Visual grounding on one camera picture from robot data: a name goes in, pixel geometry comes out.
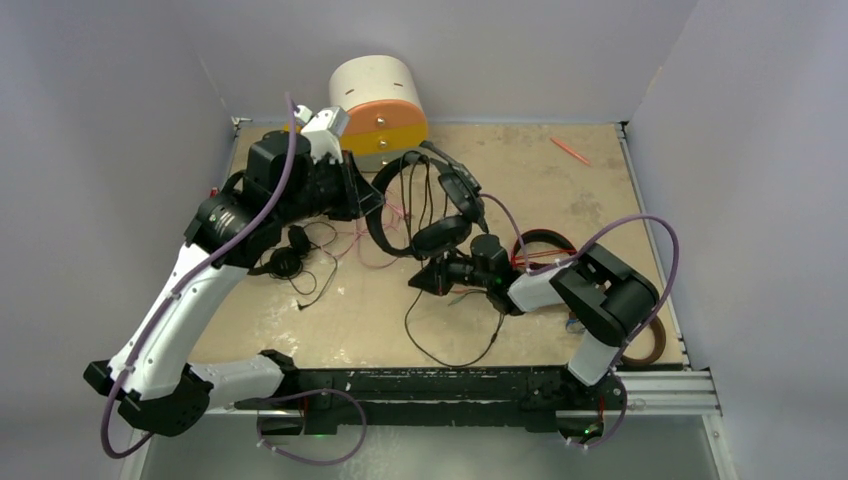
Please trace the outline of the red black headphones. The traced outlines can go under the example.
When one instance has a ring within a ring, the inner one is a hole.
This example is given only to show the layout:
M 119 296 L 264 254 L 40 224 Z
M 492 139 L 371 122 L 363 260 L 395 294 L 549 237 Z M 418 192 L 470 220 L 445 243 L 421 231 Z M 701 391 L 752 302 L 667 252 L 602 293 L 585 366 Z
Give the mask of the red black headphones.
M 551 249 L 530 253 L 529 257 L 531 259 L 548 256 L 564 256 L 567 258 L 577 252 L 577 248 L 564 235 L 550 229 L 531 229 L 522 233 L 521 237 L 516 239 L 513 243 L 510 253 L 510 262 L 515 271 L 523 272 L 527 267 L 527 261 L 523 254 L 522 246 L 529 247 L 531 244 L 536 243 L 550 246 Z

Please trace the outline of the brown leather silver headphones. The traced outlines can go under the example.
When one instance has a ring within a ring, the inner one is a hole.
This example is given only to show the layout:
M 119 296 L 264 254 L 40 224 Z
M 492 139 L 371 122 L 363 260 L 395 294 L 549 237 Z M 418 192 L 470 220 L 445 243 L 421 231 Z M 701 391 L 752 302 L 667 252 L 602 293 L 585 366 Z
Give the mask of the brown leather silver headphones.
M 633 368 L 647 367 L 661 358 L 667 345 L 667 335 L 665 327 L 663 326 L 663 323 L 659 318 L 655 318 L 653 321 L 650 322 L 648 329 L 653 337 L 653 344 L 650 353 L 643 357 L 632 357 L 628 355 L 623 355 L 621 357 L 621 362 L 624 366 Z

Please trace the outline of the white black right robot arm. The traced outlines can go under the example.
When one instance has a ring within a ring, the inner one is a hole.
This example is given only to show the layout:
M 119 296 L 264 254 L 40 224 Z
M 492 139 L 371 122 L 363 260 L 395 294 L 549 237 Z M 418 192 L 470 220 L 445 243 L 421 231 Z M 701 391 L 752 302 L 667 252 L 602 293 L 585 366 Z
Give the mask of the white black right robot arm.
M 434 296 L 456 285 L 477 288 L 504 316 L 565 306 L 586 329 L 561 381 L 564 399 L 576 407 L 599 396 L 600 380 L 666 300 L 651 281 L 600 244 L 575 260 L 520 273 L 491 234 L 475 237 L 468 254 L 452 249 L 432 258 L 408 285 Z

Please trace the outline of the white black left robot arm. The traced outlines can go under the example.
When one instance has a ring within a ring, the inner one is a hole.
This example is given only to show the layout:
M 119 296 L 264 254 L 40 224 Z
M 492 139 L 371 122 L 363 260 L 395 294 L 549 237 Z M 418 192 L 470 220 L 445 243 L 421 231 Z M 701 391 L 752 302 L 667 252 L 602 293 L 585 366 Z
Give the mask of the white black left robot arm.
M 190 221 L 171 274 L 125 346 L 90 363 L 85 381 L 107 399 L 106 416 L 173 437 L 209 409 L 263 399 L 284 409 L 298 382 L 285 357 L 193 364 L 191 351 L 220 305 L 285 227 L 318 216 L 350 221 L 374 211 L 381 197 L 354 165 L 336 134 L 269 132 L 253 143 L 247 164 Z

